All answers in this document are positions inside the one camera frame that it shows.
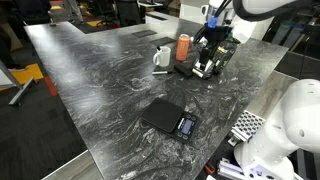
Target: metal frame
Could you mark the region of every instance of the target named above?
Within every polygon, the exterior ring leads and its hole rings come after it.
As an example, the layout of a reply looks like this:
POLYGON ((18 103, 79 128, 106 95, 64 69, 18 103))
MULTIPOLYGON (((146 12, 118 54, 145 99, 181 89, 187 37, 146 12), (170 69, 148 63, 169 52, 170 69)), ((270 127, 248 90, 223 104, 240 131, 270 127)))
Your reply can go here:
POLYGON ((0 85, 2 88, 9 88, 9 87, 17 87, 19 91, 17 94, 12 98, 9 102, 10 106, 19 105, 19 101, 23 94, 26 92, 27 88, 34 82, 34 78, 31 77, 26 84, 23 86, 19 84, 16 78, 10 73, 10 71, 6 68, 6 66, 0 61, 0 70, 7 76, 7 78, 12 82, 12 84, 0 85))

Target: black scale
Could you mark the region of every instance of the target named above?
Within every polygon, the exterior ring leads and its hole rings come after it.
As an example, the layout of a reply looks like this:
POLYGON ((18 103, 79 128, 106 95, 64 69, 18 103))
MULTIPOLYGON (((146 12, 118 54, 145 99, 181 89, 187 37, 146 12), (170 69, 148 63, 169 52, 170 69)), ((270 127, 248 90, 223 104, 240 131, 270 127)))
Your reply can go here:
POLYGON ((198 118, 175 104, 156 98, 143 112, 142 120, 168 136, 188 143, 198 118))

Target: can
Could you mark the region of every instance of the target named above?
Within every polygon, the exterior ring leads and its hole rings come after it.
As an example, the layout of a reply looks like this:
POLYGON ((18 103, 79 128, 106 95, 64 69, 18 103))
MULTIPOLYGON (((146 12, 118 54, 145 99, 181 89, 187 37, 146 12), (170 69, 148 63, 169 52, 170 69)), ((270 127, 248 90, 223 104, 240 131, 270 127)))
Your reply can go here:
POLYGON ((181 34, 178 40, 177 55, 178 61, 185 61, 189 50, 190 37, 187 34, 181 34))

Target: white cup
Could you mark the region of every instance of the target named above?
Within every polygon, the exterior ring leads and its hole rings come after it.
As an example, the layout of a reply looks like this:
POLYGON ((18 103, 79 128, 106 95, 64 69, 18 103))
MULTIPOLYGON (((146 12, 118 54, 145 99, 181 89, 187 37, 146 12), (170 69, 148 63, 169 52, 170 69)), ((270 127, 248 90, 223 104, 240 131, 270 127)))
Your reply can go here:
POLYGON ((153 56, 153 63, 160 67, 167 67, 170 64, 171 49, 161 46, 160 50, 153 56))

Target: black marble table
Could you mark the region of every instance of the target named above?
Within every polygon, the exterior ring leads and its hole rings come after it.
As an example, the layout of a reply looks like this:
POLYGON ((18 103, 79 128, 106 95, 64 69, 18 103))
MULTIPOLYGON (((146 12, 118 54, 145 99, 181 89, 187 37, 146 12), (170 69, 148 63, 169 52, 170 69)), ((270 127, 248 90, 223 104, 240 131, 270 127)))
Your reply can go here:
MULTIPOLYGON (((107 180, 194 179, 287 49, 250 39, 219 76, 151 75, 149 41, 194 34, 201 25, 163 21, 88 35, 69 23, 26 27, 77 129, 107 180), (158 34, 138 38, 131 33, 158 34), (141 123, 156 97, 200 117, 190 144, 141 123)), ((174 63, 176 44, 172 48, 174 63)), ((187 64, 197 53, 191 48, 187 64)))

